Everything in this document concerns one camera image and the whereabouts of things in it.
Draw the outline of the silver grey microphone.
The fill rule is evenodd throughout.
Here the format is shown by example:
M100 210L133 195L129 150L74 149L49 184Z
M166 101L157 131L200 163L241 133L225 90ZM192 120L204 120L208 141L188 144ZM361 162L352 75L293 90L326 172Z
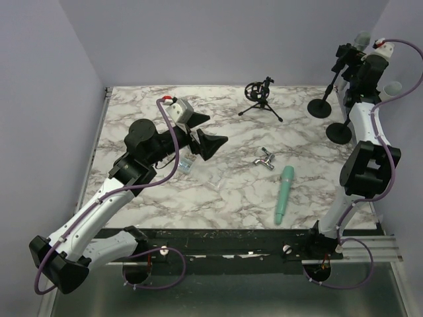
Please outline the silver grey microphone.
M360 52L364 52L369 46L371 34L368 31L361 31L354 39L353 46Z

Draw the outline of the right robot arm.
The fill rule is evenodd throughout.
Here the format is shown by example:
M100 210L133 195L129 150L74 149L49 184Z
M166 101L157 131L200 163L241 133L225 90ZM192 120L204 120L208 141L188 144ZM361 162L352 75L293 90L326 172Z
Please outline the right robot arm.
M401 151L390 146L379 121L377 84L389 64L394 45L384 43L366 54L349 45L338 48L332 67L336 75L350 83L344 103L349 108L344 123L327 127L327 137L346 144L356 138L356 146L340 173L340 187L332 207L313 227L315 236L304 242L305 253L313 259L335 247L342 233L363 203L374 201L391 181L391 169L398 165Z

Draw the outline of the black tripod microphone stand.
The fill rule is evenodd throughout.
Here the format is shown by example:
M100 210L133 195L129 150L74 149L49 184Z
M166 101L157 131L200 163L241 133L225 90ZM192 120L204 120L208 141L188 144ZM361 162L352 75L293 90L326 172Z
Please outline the black tripod microphone stand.
M273 108L268 103L271 83L274 83L274 79L271 77L267 77L263 81L249 83L244 89L244 95L247 100L254 102L254 104L246 110L239 112L238 116L242 116L249 110L259 109L272 112L277 117L279 122L283 122L283 119L273 110Z

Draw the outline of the black round-base microphone stand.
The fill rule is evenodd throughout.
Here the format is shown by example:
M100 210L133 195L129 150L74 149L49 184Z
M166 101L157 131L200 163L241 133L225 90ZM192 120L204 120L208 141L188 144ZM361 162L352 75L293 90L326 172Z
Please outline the black round-base microphone stand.
M347 62L354 54L354 48L352 44L347 43L340 45L336 51L336 63L332 67L331 71L334 72L334 77L330 84L327 86L325 93L322 98L313 99L307 105L307 111L315 118L327 118L330 116L332 108L327 102L327 98L334 88L334 84L343 68L345 68Z

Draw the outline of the mint green microphone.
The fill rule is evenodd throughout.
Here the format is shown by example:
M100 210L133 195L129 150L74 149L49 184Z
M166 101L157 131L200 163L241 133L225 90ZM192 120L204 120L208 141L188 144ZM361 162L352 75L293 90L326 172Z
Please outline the mint green microphone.
M280 225L282 223L282 219L284 218L293 177L294 167L289 165L285 166L280 176L281 183L278 193L278 202L274 213L274 223L276 225Z

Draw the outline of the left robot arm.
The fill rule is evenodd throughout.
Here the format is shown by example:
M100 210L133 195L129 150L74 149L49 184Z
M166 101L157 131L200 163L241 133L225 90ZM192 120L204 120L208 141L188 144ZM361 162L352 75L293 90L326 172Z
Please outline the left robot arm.
M66 224L44 238L36 236L29 244L30 253L38 268L54 287L69 294L82 285L90 271L114 260L147 260L151 254L169 253L169 247L156 247L135 227L126 227L114 236L95 241L105 224L145 188L158 186L169 180L153 179L155 164L165 157L179 154L188 146L193 154L209 160L228 142L228 137L207 135L201 129L197 136L187 129L170 125L158 133L148 119L131 124L124 139L126 152L114 163L108 177L91 200Z

